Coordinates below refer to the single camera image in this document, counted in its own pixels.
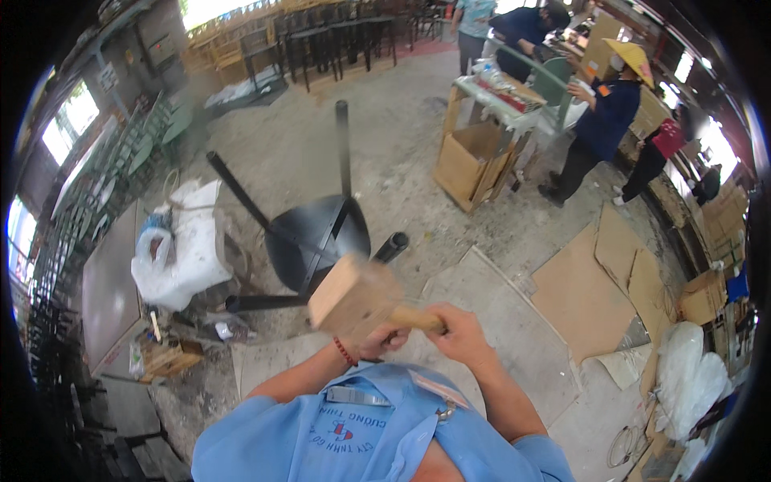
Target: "face mask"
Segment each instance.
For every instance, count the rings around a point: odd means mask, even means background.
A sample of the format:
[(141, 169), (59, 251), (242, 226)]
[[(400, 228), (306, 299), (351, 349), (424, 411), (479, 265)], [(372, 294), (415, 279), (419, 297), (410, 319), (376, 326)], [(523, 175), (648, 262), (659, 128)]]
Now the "face mask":
[(616, 72), (620, 72), (624, 69), (624, 60), (619, 57), (617, 53), (613, 54), (611, 57), (611, 67)]

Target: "blue shirt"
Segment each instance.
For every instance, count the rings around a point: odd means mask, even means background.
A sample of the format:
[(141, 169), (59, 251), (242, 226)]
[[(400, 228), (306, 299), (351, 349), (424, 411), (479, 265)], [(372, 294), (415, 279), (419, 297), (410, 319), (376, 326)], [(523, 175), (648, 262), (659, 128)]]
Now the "blue shirt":
[(493, 16), (497, 3), (495, 0), (458, 0), (455, 8), (463, 10), (463, 18), (460, 19), (458, 30), (466, 35), (484, 39), (490, 26), (487, 22), (477, 22), (477, 19), (484, 19)]
[[(195, 481), (407, 482), (431, 439), (468, 481), (574, 480), (562, 449), (548, 436), (525, 436), (512, 445), (473, 407), (459, 407), (440, 422), (437, 410), (447, 408), (443, 398), (415, 385), (408, 369), (457, 390), (419, 366), (360, 362), (318, 395), (290, 403), (247, 399), (198, 438)], [(326, 390), (333, 385), (379, 393), (392, 406), (327, 402)]]
[[(603, 95), (604, 86), (607, 95)], [(632, 80), (614, 79), (591, 84), (597, 105), (586, 109), (576, 124), (576, 137), (602, 160), (611, 160), (640, 106), (640, 85)]]
[[(496, 32), (502, 33), (506, 37), (504, 43), (519, 53), (523, 53), (518, 43), (520, 39), (525, 39), (538, 46), (544, 41), (546, 34), (549, 33), (548, 28), (544, 27), (541, 20), (540, 8), (538, 7), (515, 8), (511, 12), (498, 15), (490, 20), (490, 26)], [(501, 70), (521, 82), (524, 82), (530, 74), (529, 65), (519, 59), (515, 59), (510, 53), (503, 50), (498, 51), (496, 61)]]

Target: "red bracelet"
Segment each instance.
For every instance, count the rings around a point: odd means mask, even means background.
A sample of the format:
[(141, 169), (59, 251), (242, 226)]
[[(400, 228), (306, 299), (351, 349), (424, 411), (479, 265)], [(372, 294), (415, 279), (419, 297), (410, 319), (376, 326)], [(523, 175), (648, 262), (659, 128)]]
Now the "red bracelet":
[(345, 348), (343, 347), (342, 343), (340, 343), (340, 338), (337, 336), (333, 336), (332, 340), (335, 341), (335, 346), (338, 347), (338, 350), (340, 351), (340, 354), (345, 359), (346, 362), (348, 362), (351, 366), (359, 366), (357, 362), (353, 361), (353, 358), (348, 354), (348, 352), (345, 351)]

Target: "navy jacket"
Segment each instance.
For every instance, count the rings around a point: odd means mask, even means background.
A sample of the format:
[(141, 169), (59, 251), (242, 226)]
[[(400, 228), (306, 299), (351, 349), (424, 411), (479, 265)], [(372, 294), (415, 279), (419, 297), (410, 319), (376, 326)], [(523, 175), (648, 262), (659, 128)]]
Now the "navy jacket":
[[(520, 7), (511, 12), (498, 15), (490, 20), (490, 26), (496, 32), (502, 33), (506, 39), (506, 45), (522, 53), (522, 49), (517, 42), (525, 39), (536, 46), (540, 45), (546, 38), (548, 30), (541, 26), (540, 8), (538, 7)], [(530, 66), (519, 59), (515, 59), (511, 54), (498, 51), (497, 61), (500, 69), (513, 78), (524, 82), (530, 75)]]
[[(600, 86), (609, 93), (602, 95)], [(576, 124), (576, 137), (584, 141), (602, 160), (611, 160), (640, 106), (640, 85), (633, 80), (594, 79), (595, 110), (586, 109)]]

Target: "mallet handle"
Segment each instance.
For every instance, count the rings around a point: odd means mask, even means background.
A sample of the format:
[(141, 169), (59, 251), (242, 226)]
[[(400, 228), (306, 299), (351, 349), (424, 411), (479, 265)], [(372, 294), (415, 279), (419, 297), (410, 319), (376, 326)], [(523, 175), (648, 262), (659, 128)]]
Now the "mallet handle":
[(444, 322), (436, 315), (431, 315), (413, 308), (411, 306), (399, 305), (391, 313), (389, 320), (391, 323), (409, 328), (419, 328), (422, 330), (433, 330), (435, 332), (445, 332)]

